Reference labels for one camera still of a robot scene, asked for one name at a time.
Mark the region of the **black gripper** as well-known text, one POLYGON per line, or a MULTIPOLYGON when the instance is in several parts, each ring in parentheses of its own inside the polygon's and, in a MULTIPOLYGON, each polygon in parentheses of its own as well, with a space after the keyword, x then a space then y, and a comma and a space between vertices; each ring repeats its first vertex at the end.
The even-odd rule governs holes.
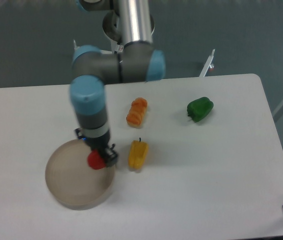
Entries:
POLYGON ((105 133, 99 137, 88 137, 82 133, 81 128, 74 130, 78 140, 83 140, 91 150, 98 150, 106 167, 112 167, 118 162, 119 154, 115 151, 115 144, 109 146, 110 134, 105 133))

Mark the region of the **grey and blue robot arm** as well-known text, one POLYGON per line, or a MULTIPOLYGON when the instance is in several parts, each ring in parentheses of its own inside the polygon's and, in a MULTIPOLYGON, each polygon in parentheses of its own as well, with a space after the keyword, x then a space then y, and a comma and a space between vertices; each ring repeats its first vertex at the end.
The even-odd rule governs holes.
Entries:
POLYGON ((105 85, 161 80, 166 63, 164 53, 153 45, 148 1, 79 0, 77 5, 86 12, 108 11, 104 33, 122 47, 106 54, 93 45, 75 46, 72 57, 69 96, 79 123, 76 134, 91 149, 89 166, 99 170, 118 160, 109 145, 105 85))

